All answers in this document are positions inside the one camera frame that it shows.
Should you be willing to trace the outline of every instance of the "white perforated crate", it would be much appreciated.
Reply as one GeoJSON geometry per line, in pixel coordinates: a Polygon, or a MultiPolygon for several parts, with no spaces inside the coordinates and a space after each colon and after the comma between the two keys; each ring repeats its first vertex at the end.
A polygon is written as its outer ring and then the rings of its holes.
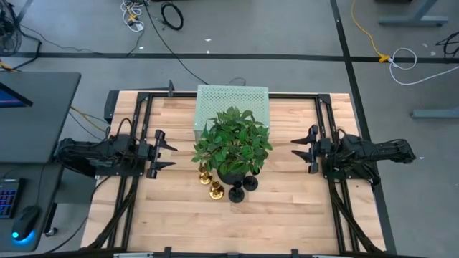
{"type": "Polygon", "coordinates": [[[256,121],[270,126],[270,106],[267,87],[199,85],[194,114],[194,135],[199,139],[207,122],[207,129],[213,126],[209,118],[229,107],[240,112],[251,110],[256,121]]]}

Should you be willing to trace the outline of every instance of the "concrete floor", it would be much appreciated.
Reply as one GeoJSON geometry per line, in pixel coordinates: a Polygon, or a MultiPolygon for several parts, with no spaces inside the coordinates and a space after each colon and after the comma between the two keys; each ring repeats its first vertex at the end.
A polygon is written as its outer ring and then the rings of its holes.
{"type": "MultiPolygon", "coordinates": [[[[12,2],[19,12],[25,1],[12,2]]],[[[174,3],[184,13],[185,26],[180,32],[165,29],[161,34],[178,53],[342,56],[329,1],[192,0],[174,3]]],[[[450,18],[450,22],[441,28],[389,28],[377,24],[378,16],[407,13],[417,3],[413,1],[405,6],[358,0],[356,18],[374,35],[377,46],[385,54],[392,54],[399,47],[409,47],[420,57],[443,57],[441,47],[434,44],[457,30],[459,16],[455,12],[459,2],[439,1],[432,9],[432,15],[448,15],[450,18]]],[[[161,4],[152,5],[152,13],[158,15],[161,4]]],[[[120,1],[113,0],[33,1],[22,24],[62,46],[127,53],[138,35],[121,21],[119,6],[120,1]]],[[[338,6],[351,56],[374,57],[368,38],[351,20],[351,0],[338,0],[338,6]]],[[[146,13],[141,20],[145,22],[146,33],[139,43],[143,49],[135,52],[168,53],[154,33],[146,13]]],[[[20,52],[32,51],[34,42],[24,39],[20,52]]],[[[74,52],[46,42],[42,51],[74,52]]],[[[3,60],[15,65],[24,59],[3,60]]],[[[244,77],[248,85],[266,86],[278,92],[351,92],[344,62],[186,59],[184,63],[204,80],[216,85],[226,85],[234,77],[244,77]]],[[[379,163],[398,254],[456,256],[459,228],[454,225],[459,214],[456,200],[459,174],[456,173],[455,153],[459,144],[459,123],[457,120],[413,120],[409,113],[414,108],[458,106],[459,72],[406,87],[392,80],[388,64],[354,62],[353,66],[372,140],[382,142],[406,138],[415,154],[422,157],[411,165],[379,163]]],[[[396,75],[409,82],[451,67],[454,65],[419,64],[415,70],[396,71],[396,75]]],[[[100,117],[109,90],[165,87],[169,79],[174,81],[178,90],[195,90],[199,84],[175,59],[40,58],[23,70],[81,72],[82,79],[73,105],[100,117]]],[[[71,118],[65,124],[62,137],[93,140],[71,118]]],[[[94,180],[66,172],[62,185],[65,187],[60,189],[57,198],[69,204],[59,206],[56,214],[55,226],[60,233],[43,238],[36,253],[60,244],[87,215],[87,198],[72,194],[75,192],[72,186],[77,186],[79,191],[81,188],[91,191],[94,180]]],[[[61,250],[77,249],[81,237],[82,231],[61,250]]]]}

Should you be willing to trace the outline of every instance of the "potted plant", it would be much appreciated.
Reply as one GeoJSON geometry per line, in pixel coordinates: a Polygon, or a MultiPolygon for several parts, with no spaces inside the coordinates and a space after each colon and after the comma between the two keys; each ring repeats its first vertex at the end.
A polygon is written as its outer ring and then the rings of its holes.
{"type": "Polygon", "coordinates": [[[273,147],[268,142],[268,128],[255,121],[252,111],[240,112],[237,107],[227,112],[217,112],[210,118],[214,125],[207,130],[207,124],[198,143],[193,162],[210,172],[217,169],[220,179],[229,185],[242,181],[247,172],[260,173],[268,157],[266,150],[273,147]]]}

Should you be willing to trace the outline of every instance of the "brass candlestick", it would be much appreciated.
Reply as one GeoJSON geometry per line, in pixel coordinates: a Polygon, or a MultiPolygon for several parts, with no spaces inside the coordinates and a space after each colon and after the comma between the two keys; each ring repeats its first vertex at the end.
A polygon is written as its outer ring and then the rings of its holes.
{"type": "Polygon", "coordinates": [[[206,168],[201,164],[199,165],[199,182],[202,184],[209,184],[212,182],[212,172],[207,172],[206,168]]]}
{"type": "Polygon", "coordinates": [[[224,195],[224,188],[219,181],[213,181],[209,189],[210,198],[220,200],[224,195]]]}

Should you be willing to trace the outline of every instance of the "black candle holder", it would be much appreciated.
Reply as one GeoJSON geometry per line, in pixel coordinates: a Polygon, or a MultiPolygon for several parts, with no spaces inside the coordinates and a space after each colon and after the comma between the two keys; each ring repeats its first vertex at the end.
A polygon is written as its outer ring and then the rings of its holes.
{"type": "Polygon", "coordinates": [[[255,176],[246,176],[242,182],[244,189],[247,191],[254,191],[258,187],[258,179],[255,176]]]}
{"type": "Polygon", "coordinates": [[[229,199],[234,203],[239,203],[244,200],[245,193],[242,190],[241,181],[237,181],[233,184],[233,187],[228,192],[229,199]]]}

